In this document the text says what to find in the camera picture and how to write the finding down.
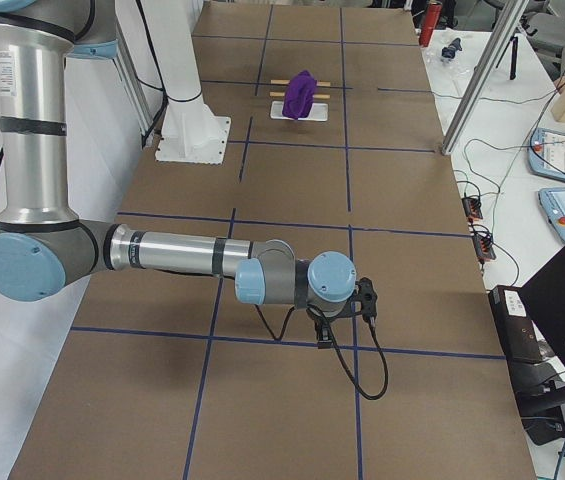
white curtain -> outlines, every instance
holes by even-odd
[[[193,26],[202,3],[182,1]],[[118,0],[117,9],[138,75],[157,84],[135,1]],[[135,112],[111,61],[69,59],[66,85],[70,204],[82,218],[110,221],[141,154]],[[155,111],[159,94],[146,93]],[[0,479],[17,458],[87,283],[31,304],[0,296]]]

blue joint cap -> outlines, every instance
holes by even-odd
[[[28,7],[37,0],[0,0],[0,12],[15,12],[21,8]]]
[[[118,41],[75,45],[69,57],[85,60],[110,60],[118,54]]]
[[[33,302],[58,293],[64,267],[46,245],[21,233],[0,233],[0,293]]]
[[[309,285],[322,300],[346,301],[355,290],[355,265],[339,252],[324,252],[309,265]]]
[[[235,272],[235,296],[242,303],[262,305],[266,294],[264,270],[257,258],[242,260]]]

chair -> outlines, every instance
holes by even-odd
[[[495,25],[506,2],[505,0],[484,0],[484,2],[495,9],[495,21],[493,22],[493,25]],[[546,11],[546,4],[548,3],[549,0],[529,0],[524,9],[524,15],[531,16],[535,13]]]
[[[539,57],[556,62],[560,59],[560,74],[565,74],[565,2],[551,0],[547,5],[550,13],[537,13],[528,22],[529,43]]]

purple cloth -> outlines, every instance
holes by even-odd
[[[313,106],[313,94],[317,86],[318,81],[307,70],[293,77],[284,94],[282,115],[294,120],[308,117]]]

blue tape line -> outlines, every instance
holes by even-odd
[[[400,148],[400,147],[351,147],[351,150],[371,150],[379,152],[418,152],[418,153],[435,153],[435,150],[428,148]]]
[[[228,218],[215,218],[215,217],[196,217],[193,215],[166,215],[160,213],[145,213],[145,212],[118,212],[118,215],[125,215],[128,217],[147,217],[147,218],[166,218],[169,220],[200,220],[203,222],[221,222],[230,223]]]
[[[310,147],[310,148],[334,148],[337,150],[344,149],[344,146],[340,145],[315,145],[312,143],[287,143],[287,142],[262,142],[259,140],[252,140],[253,145],[277,145],[282,147]]]
[[[269,21],[266,24],[266,33],[264,34],[264,44],[262,45],[262,56],[260,57],[260,68],[258,69],[258,79],[255,85],[255,96],[260,90],[260,80],[262,79],[262,66],[264,65],[264,54],[266,53],[266,44],[269,38],[269,30],[271,29],[271,19],[273,18],[273,5],[269,8]]]
[[[263,85],[269,87],[279,87],[280,85],[274,85],[272,83],[267,82],[244,82],[244,81],[232,81],[232,80],[200,80],[201,83],[220,83],[220,84],[227,84],[227,85]],[[344,86],[337,86],[337,85],[330,85],[328,87],[320,87],[320,88],[334,88],[336,90],[353,90],[353,87],[344,87]]]
[[[221,222],[231,223],[228,218],[213,218],[213,217],[197,217],[188,215],[167,215],[157,213],[144,213],[144,212],[118,212],[118,215],[132,216],[132,217],[147,217],[147,218],[165,218],[169,220],[197,220],[202,222]],[[323,230],[348,230],[349,227],[340,225],[320,225],[312,223],[293,223],[293,222],[269,222],[264,220],[240,220],[235,219],[234,223],[237,225],[268,225],[272,227],[296,227],[296,228],[315,228]],[[446,233],[446,232],[423,232],[417,230],[396,230],[391,228],[374,228],[374,227],[351,227],[355,232],[384,232],[393,233],[396,235],[424,235],[431,237],[451,237],[451,238],[471,238],[468,233]]]
[[[199,335],[194,333],[174,333],[174,332],[156,332],[151,330],[134,330],[127,328],[104,328],[104,327],[80,327],[73,326],[71,330],[74,332],[95,332],[95,333],[115,333],[120,335],[140,335],[147,337],[169,337],[183,338],[187,340],[208,340],[208,335]]]
[[[244,166],[246,165],[246,155],[247,155],[247,152],[249,151],[249,139],[251,138],[251,127],[252,126],[253,126],[253,117],[250,117],[249,118],[249,128],[246,131],[246,141],[244,142],[244,150],[242,151],[242,165],[240,165],[240,174],[238,175],[240,183],[242,182],[242,179],[244,178]]]
[[[324,230],[347,230],[347,227],[337,225],[318,225],[310,223],[286,223],[286,222],[267,222],[263,220],[236,220],[238,224],[244,225],[268,225],[271,227],[297,227],[297,228],[316,228]]]
[[[231,221],[229,224],[228,238],[231,238],[233,232],[233,221],[235,219],[235,208],[231,212]],[[189,470],[191,468],[191,458],[193,457],[193,447],[195,445],[195,436],[198,428],[198,420],[200,418],[200,410],[202,408],[202,398],[204,397],[204,387],[206,385],[206,376],[209,368],[209,360],[211,358],[211,347],[213,346],[213,334],[215,333],[215,324],[218,319],[218,311],[220,309],[220,299],[222,298],[222,286],[224,279],[221,278],[218,283],[218,291],[215,296],[215,305],[213,306],[213,317],[211,318],[211,327],[209,328],[209,337],[206,343],[206,352],[204,354],[204,365],[202,366],[202,376],[200,378],[200,386],[198,388],[198,397],[195,402],[195,413],[193,414],[193,424],[191,425],[191,433],[189,435],[189,446],[186,452],[186,462],[184,463],[183,480],[188,480]]]
[[[342,85],[346,86],[346,68],[345,58],[344,58],[344,22],[342,20],[342,9],[340,8],[340,55],[342,60]],[[351,171],[349,164],[349,128],[347,120],[347,109],[346,109],[346,90],[342,91],[342,117],[344,119],[344,160],[346,162],[346,208],[348,212],[351,212],[352,201],[351,201]]]
[[[391,228],[366,228],[353,227],[356,232],[386,232],[395,233],[397,235],[424,235],[431,237],[452,237],[452,238],[471,238],[468,233],[445,233],[445,232],[421,232],[416,230],[394,230]]]
[[[380,152],[418,152],[418,153],[435,153],[432,149],[423,148],[400,148],[400,147],[353,147],[351,145],[316,145],[313,143],[287,143],[287,142],[264,142],[260,140],[251,140],[252,145],[277,145],[282,147],[310,147],[310,148],[332,148],[338,150],[372,150]]]
[[[189,340],[213,340],[217,342],[229,342],[229,343],[257,343],[262,345],[281,345],[287,347],[305,347],[305,348],[316,348],[315,343],[311,342],[300,342],[300,341],[289,341],[283,340],[281,342],[276,342],[272,339],[265,338],[242,338],[242,337],[230,337],[221,335],[200,335],[192,333],[175,333],[175,332],[161,332],[153,330],[134,330],[134,329],[123,329],[123,328],[105,328],[105,327],[71,327],[72,331],[76,332],[90,332],[90,333],[110,333],[114,335],[139,335],[146,337],[170,337],[170,338],[182,338]],[[375,352],[375,347],[367,347],[359,345],[354,347],[353,345],[340,345],[342,350],[361,350],[365,352]],[[400,355],[422,355],[427,357],[451,357],[451,358],[467,358],[476,360],[506,360],[503,355],[489,355],[482,353],[461,353],[461,352],[442,352],[436,350],[414,350],[414,349],[403,349],[403,348],[383,348],[385,353],[395,353]]]
[[[299,40],[295,38],[268,38],[269,30],[267,28],[266,37],[246,37],[246,36],[229,36],[229,35],[201,35],[193,34],[193,38],[220,38],[225,40],[260,40],[260,41],[275,41],[275,42],[300,42],[300,43],[344,43],[345,45],[384,45],[387,47],[418,47],[411,43],[392,43],[392,42],[343,42],[340,40]]]
[[[378,87],[379,92],[403,92],[403,93],[433,93],[431,90],[415,90],[409,88],[381,88]]]
[[[353,228],[349,225],[349,257],[355,263],[353,256]],[[358,356],[358,324],[357,317],[351,319],[353,325],[353,371],[355,378],[360,378],[359,356]],[[360,405],[360,393],[355,390],[355,430],[358,455],[358,480],[364,479],[364,455],[362,454],[362,413]]]

